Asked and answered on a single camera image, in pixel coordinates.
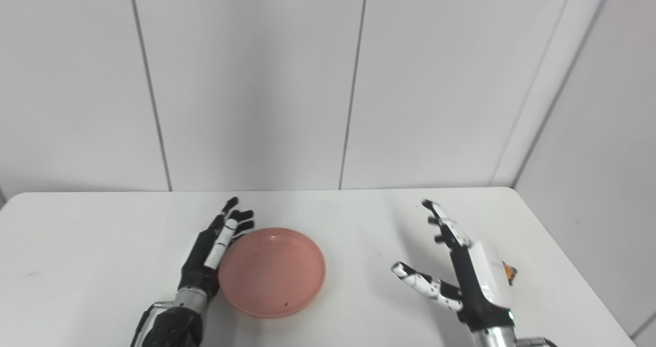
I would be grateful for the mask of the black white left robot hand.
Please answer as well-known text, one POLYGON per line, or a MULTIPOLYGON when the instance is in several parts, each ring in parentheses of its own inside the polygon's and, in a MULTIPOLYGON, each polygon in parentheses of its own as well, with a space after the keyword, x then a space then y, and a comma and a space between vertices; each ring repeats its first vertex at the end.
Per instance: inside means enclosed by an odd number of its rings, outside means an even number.
POLYGON ((255 213, 240 211, 239 198, 230 198, 208 227, 199 232, 183 263, 178 290, 202 291, 211 302, 219 291, 218 270, 234 242, 255 227, 255 213))

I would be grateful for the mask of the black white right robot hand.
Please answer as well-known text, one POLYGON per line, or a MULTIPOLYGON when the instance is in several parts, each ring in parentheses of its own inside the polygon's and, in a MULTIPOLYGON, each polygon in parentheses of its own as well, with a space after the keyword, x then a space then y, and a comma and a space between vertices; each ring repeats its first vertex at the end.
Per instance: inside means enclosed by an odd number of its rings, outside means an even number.
POLYGON ((391 271, 420 295, 456 312, 472 333, 494 328, 513 330, 510 281, 496 249, 472 240, 437 202, 425 199, 422 206, 432 214, 428 222, 440 228, 434 241, 449 249, 458 284, 418 272, 402 261, 392 265, 391 271))

